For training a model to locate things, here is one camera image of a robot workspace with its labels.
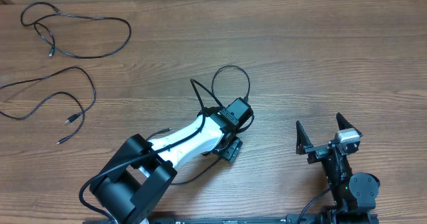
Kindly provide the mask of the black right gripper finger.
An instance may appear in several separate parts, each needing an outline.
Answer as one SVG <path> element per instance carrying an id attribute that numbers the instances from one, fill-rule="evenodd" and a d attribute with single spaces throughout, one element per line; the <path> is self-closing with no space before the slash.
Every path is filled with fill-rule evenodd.
<path id="1" fill-rule="evenodd" d="M 298 155 L 306 154 L 306 150 L 312 148 L 313 145 L 304 131 L 303 125 L 300 121 L 296 121 L 297 141 L 296 141 L 296 153 Z"/>
<path id="2" fill-rule="evenodd" d="M 356 132 L 359 134 L 360 137 L 363 136 L 362 132 L 360 132 L 357 128 L 355 128 L 349 121 L 346 120 L 346 118 L 341 114 L 341 113 L 337 113 L 336 114 L 336 120 L 338 122 L 338 127 L 339 130 L 344 130 L 344 129 L 355 129 Z"/>

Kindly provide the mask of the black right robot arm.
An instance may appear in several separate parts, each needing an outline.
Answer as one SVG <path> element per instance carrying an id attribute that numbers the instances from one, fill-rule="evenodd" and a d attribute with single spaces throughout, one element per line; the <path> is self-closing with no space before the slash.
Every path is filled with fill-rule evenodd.
<path id="1" fill-rule="evenodd" d="M 348 156 L 357 152 L 362 132 L 349 123 L 341 113 L 336 114 L 339 130 L 327 144 L 313 146 L 303 125 L 296 122 L 296 153 L 307 155 L 307 162 L 321 163 L 328 181 L 328 188 L 314 197 L 298 215 L 297 222 L 310 223 L 378 223 L 378 216 L 371 214 L 376 208 L 380 180 L 370 173 L 353 173 Z M 318 214 L 307 210 L 319 198 L 331 193 L 334 204 L 325 206 Z"/>

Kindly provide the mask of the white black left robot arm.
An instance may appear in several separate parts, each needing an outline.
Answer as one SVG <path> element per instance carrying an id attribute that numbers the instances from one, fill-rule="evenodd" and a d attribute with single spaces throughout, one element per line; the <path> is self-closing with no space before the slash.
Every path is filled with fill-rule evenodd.
<path id="1" fill-rule="evenodd" d="M 248 97 L 228 106 L 202 106 L 194 122 L 161 138 L 128 138 L 103 169 L 80 189 L 86 208 L 107 217 L 108 223 L 143 223 L 165 191 L 177 169 L 202 154 L 214 153 L 231 161 L 226 151 L 253 122 Z"/>

